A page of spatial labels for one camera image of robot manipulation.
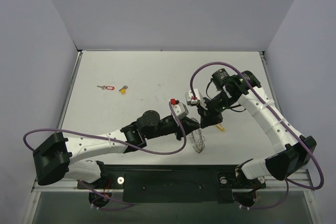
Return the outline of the metal disc with keyrings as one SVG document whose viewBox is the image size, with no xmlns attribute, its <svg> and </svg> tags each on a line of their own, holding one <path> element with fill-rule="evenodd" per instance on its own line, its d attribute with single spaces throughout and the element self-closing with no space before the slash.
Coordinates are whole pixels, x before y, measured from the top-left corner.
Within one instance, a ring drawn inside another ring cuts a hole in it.
<svg viewBox="0 0 336 224">
<path fill-rule="evenodd" d="M 205 149 L 205 137 L 202 135 L 202 130 L 198 129 L 191 132 L 189 138 L 194 151 L 200 154 Z"/>
</svg>

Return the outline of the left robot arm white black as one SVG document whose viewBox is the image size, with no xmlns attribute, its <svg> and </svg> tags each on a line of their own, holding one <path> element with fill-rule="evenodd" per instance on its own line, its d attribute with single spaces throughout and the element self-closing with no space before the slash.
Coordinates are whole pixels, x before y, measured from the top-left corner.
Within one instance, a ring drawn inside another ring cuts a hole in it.
<svg viewBox="0 0 336 224">
<path fill-rule="evenodd" d="M 181 140 L 199 128 L 196 120 L 185 115 L 178 119 L 172 115 L 162 119 L 156 111 L 149 110 L 130 125 L 106 135 L 76 138 L 53 133 L 33 152 L 38 184 L 51 185 L 67 178 L 102 188 L 108 182 L 108 175 L 103 163 L 92 161 L 93 157 L 143 150 L 147 140 L 170 134 Z"/>
</svg>

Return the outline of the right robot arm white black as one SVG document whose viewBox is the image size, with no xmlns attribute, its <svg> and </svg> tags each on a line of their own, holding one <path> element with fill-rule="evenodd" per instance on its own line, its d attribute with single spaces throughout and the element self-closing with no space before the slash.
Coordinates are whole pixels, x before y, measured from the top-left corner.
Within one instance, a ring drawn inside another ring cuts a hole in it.
<svg viewBox="0 0 336 224">
<path fill-rule="evenodd" d="M 212 74 L 211 81 L 219 93 L 211 99 L 203 98 L 198 104 L 201 128 L 221 123 L 222 112 L 238 103 L 259 124 L 276 152 L 271 157 L 251 159 L 237 166 L 234 175 L 237 185 L 246 187 L 253 179 L 265 176 L 285 180 L 309 163 L 309 153 L 314 151 L 316 141 L 291 126 L 250 71 L 230 76 L 222 68 Z"/>
</svg>

